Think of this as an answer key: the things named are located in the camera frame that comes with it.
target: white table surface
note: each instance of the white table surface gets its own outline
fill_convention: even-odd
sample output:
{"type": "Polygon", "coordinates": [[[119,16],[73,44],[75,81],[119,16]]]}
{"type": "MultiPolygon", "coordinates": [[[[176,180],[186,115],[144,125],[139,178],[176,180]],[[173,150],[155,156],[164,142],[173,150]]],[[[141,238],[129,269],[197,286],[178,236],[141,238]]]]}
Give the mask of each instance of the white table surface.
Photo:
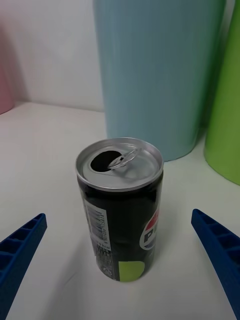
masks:
{"type": "Polygon", "coordinates": [[[165,163],[154,265],[113,281],[96,266],[75,174],[78,153],[104,138],[100,112],[22,103],[0,115],[0,241],[38,213],[48,224],[7,320],[234,320],[191,216],[240,236],[240,186],[208,166],[203,139],[165,163]]]}

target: pull tab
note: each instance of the pull tab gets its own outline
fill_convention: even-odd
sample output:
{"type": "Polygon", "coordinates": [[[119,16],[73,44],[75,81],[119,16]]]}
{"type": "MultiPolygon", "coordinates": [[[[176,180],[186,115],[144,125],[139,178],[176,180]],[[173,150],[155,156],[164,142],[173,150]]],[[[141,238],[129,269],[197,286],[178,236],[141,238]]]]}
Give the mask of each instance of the pull tab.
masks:
{"type": "Polygon", "coordinates": [[[136,156],[140,153],[141,150],[141,148],[135,148],[132,151],[120,155],[108,165],[108,169],[114,170],[117,168],[124,167],[126,164],[128,164],[130,161],[136,158],[136,156]]]}

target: black can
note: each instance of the black can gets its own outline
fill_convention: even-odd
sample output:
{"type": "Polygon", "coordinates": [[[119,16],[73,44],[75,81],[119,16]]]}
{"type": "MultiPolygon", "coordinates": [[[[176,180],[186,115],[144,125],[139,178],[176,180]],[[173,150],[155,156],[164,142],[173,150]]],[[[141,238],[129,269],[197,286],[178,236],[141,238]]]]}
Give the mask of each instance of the black can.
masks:
{"type": "Polygon", "coordinates": [[[153,262],[163,164],[153,145],[133,138],[99,141],[77,157],[96,262],[114,280],[136,280],[153,262]]]}

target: can opening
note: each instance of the can opening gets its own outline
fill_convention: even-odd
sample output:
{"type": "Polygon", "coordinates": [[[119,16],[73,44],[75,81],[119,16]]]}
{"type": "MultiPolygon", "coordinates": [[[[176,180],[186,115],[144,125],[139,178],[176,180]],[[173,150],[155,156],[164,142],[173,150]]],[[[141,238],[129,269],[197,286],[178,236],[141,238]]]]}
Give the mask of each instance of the can opening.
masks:
{"type": "Polygon", "coordinates": [[[98,154],[91,162],[90,166],[94,171],[107,172],[110,163],[120,157],[122,154],[118,151],[108,150],[98,154]]]}

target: green cylinder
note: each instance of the green cylinder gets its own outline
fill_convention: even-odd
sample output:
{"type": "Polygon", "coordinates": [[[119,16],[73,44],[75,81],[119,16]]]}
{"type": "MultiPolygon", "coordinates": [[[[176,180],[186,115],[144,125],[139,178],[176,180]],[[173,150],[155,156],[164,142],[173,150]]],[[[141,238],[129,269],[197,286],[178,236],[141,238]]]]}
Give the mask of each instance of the green cylinder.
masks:
{"type": "Polygon", "coordinates": [[[240,1],[231,20],[204,156],[226,179],[240,185],[240,1]]]}

